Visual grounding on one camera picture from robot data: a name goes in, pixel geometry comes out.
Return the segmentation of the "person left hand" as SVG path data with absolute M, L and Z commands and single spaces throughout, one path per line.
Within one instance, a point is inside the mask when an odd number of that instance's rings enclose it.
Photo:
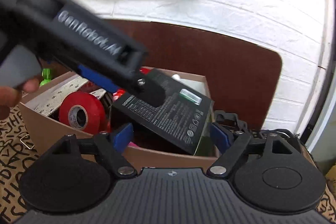
M 16 106 L 21 98 L 23 93 L 34 93 L 38 90 L 40 86 L 41 77 L 34 77 L 33 79 L 29 79 L 23 85 L 18 87 L 17 89 L 2 86 L 0 92 L 0 105 L 1 105 L 1 120 L 6 119 L 10 114 L 10 109 Z

